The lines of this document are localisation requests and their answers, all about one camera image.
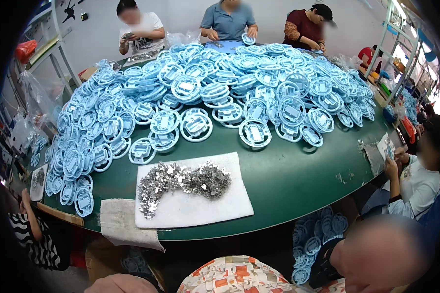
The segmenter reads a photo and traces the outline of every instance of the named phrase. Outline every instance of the green table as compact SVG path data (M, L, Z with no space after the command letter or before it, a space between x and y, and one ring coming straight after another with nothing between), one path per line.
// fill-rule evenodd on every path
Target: green table
M358 139L374 142L393 130L378 106L375 108L375 121L364 118L362 128L343 129L334 117L335 130L323 135L324 145L320 148L311 147L303 140L297 144L289 143L280 139L270 126L273 133L270 144L264 149L252 150L241 141L238 130L223 127L214 119L212 121L214 129L209 139L194 144L181 137L172 151L157 154L153 163L236 151L254 215L204 226L159 230L160 240L197 240L247 233L323 208L373 179L368 160L358 151ZM149 126L137 125L131 139L135 141L147 137L149 132ZM135 199L137 167L130 163L128 156L124 156L114 160L106 172L91 173L94 210L84 218L85 228L101 231L99 212L102 199ZM338 179L338 174L346 184ZM56 195L44 196L44 204L75 214L75 208L61 206Z

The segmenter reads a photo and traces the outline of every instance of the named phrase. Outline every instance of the white foam sheet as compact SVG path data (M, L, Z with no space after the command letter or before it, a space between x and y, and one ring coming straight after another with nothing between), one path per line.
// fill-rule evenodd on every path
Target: white foam sheet
M31 190L29 191L29 198L33 202L38 202L43 198L45 179L47 177L47 166L48 164L45 164L44 166L37 168L36 170L33 171L33 174L31 175L31 187L30 187ZM40 169L44 171L43 185L41 186L38 183L36 188L33 188L34 174L38 174Z
M212 201L204 196L186 194L182 190L177 190L173 194L166 193L161 197L153 219L147 220L138 208L139 199L135 195L135 225L139 228L181 228L253 215L254 210L241 177L238 153L198 157L176 163L180 166L198 168L206 161L230 172L231 184L222 198ZM137 184L154 165L138 167Z

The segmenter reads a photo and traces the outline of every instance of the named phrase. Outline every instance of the white shirt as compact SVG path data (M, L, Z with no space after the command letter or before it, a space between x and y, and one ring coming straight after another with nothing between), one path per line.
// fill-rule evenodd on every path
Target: white shirt
M409 155L409 164L399 178L399 190L404 204L411 208L414 217L419 219L434 203L440 189L440 173L424 168L415 155ZM389 180L383 189L390 191Z
M140 13L140 24L127 25L125 24L119 31L119 39L127 32L132 31L154 31L163 27L158 15L154 12ZM129 42L132 47L132 54L140 54L149 51L160 50L163 48L163 39L152 40L149 38L139 38L135 41Z

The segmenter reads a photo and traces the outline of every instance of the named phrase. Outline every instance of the red shirt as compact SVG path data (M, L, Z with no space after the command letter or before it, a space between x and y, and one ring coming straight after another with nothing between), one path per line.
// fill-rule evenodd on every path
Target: red shirt
M362 60L362 58L364 57L364 55L368 56L368 61L367 63L370 64L370 62L372 61L372 49L370 47L367 48L363 48L360 53L358 54L358 57L360 60Z
M316 43L321 39L322 36L322 27L320 25L312 22L305 13L305 9L303 10L294 10L292 11L288 17L287 21L293 23L297 26L297 31L300 33L302 37L307 37ZM311 47L305 43L299 41L290 40L287 36L285 36L284 44L290 44L294 48L303 48L306 50L311 50Z

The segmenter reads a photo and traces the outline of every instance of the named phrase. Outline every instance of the cardboard box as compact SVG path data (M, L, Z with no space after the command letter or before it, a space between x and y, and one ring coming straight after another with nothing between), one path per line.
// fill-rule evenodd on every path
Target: cardboard box
M85 72L83 72L83 74L80 76L80 80L81 80L82 82L87 81L87 80L93 75L93 73L96 72L96 70L98 70L97 67L90 67L90 68L87 68L87 69L85 70Z

